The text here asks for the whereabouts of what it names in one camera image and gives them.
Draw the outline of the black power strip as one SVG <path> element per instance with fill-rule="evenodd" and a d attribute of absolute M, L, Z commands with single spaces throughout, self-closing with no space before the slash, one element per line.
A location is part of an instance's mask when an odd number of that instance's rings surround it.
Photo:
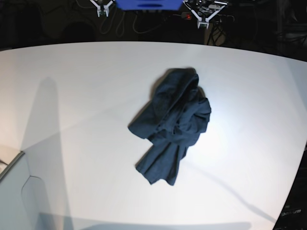
<path fill-rule="evenodd" d="M 212 16 L 212 14 L 204 14 L 204 15 L 201 15 L 201 16 L 199 16 L 199 15 L 195 16 L 191 12 L 182 12 L 182 13 L 172 14 L 171 16 L 176 16 L 176 17 L 179 17 L 183 20 L 192 20 L 193 18 L 196 18 L 196 20 L 200 19 L 200 21 L 206 21 L 209 18 L 209 22 L 212 22 L 213 19 L 221 22 L 223 18 L 231 19 L 232 22 L 234 22 L 236 20 L 233 15 L 221 14 L 221 13 L 214 14 L 213 16 Z"/>

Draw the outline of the blue plastic bin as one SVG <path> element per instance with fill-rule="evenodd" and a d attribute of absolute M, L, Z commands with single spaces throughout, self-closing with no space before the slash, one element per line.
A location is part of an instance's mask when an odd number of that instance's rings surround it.
<path fill-rule="evenodd" d="M 116 0 L 117 6 L 124 11 L 167 10 L 177 11 L 182 0 Z"/>

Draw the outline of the dark navy t-shirt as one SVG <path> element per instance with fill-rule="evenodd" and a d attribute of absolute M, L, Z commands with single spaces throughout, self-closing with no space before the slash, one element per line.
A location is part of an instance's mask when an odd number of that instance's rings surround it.
<path fill-rule="evenodd" d="M 129 124 L 129 131 L 152 146 L 136 164 L 150 183 L 174 185 L 180 161 L 206 132 L 211 107 L 193 68 L 170 69 L 150 101 Z"/>

